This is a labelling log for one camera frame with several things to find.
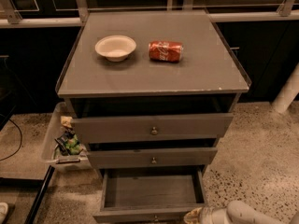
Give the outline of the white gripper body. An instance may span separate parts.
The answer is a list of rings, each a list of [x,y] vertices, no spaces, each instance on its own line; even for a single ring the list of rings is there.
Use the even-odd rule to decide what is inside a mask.
[[[231,224],[225,208],[207,206],[199,215],[200,224]]]

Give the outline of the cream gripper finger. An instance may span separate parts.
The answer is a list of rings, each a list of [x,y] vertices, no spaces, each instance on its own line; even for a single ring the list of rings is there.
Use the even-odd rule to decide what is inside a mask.
[[[200,224],[201,210],[202,208],[198,207],[188,212],[183,218],[184,222],[186,224]]]

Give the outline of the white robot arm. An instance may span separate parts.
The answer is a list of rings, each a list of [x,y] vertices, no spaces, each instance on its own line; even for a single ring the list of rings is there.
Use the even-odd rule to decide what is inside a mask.
[[[195,208],[183,220],[186,224],[286,224],[256,211],[242,201],[231,201],[226,207]],[[299,224],[299,212],[288,224]]]

